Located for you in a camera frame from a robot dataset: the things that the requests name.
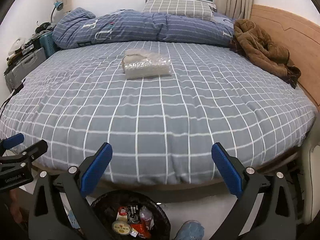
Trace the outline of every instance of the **silver bolt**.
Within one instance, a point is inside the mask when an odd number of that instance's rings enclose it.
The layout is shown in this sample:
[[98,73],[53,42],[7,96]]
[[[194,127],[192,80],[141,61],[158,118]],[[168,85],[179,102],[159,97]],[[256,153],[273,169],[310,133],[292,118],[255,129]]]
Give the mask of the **silver bolt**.
[[277,172],[277,177],[282,179],[283,178],[283,173],[282,172]]
[[78,168],[76,166],[72,166],[72,167],[69,168],[68,171],[69,171],[69,173],[73,174],[73,173],[76,173],[77,170],[78,170]]
[[47,172],[46,171],[41,171],[40,177],[44,178],[45,176],[47,176]]
[[248,167],[245,169],[248,174],[254,174],[254,168]]

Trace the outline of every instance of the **brown coat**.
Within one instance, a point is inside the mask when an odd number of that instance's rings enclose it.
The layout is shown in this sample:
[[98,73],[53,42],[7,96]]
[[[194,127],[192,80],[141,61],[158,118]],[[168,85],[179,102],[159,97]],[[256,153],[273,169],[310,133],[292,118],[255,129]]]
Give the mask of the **brown coat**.
[[234,23],[234,30],[237,41],[254,65],[295,88],[301,72],[294,66],[288,66],[290,53],[287,48],[274,43],[270,35],[251,20],[237,20]]

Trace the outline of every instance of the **headboard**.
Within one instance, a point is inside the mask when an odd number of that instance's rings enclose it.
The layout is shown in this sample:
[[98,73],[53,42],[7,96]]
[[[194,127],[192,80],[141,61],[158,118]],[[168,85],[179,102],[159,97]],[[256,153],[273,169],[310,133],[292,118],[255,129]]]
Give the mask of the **headboard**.
[[256,4],[250,19],[289,50],[302,73],[300,87],[320,111],[320,26],[296,14]]

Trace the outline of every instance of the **blue rubber pad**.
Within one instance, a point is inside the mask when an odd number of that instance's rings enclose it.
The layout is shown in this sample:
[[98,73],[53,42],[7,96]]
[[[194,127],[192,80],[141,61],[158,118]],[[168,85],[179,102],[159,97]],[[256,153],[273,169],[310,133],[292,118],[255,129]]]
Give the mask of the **blue rubber pad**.
[[14,136],[11,136],[11,137],[5,139],[3,141],[2,146],[3,146],[4,149],[10,150],[11,148],[19,145],[20,143],[23,143],[23,141],[24,141],[23,134],[22,133],[18,133],[18,134],[14,135]]
[[80,193],[82,197],[91,194],[112,159],[112,147],[107,144],[82,176]]
[[242,179],[217,143],[212,145],[211,156],[230,193],[240,198],[243,192]]

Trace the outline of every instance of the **trash can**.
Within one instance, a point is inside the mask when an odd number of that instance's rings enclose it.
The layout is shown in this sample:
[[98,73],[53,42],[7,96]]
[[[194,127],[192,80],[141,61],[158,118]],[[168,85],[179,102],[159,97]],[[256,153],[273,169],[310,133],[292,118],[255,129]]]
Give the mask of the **trash can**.
[[141,238],[138,236],[136,238],[130,235],[121,236],[112,230],[112,223],[116,220],[118,208],[132,204],[146,206],[152,212],[155,225],[150,230],[151,240],[170,239],[171,225],[167,215],[145,195],[128,190],[111,191],[97,198],[91,207],[107,231],[113,236],[113,240],[139,240]]

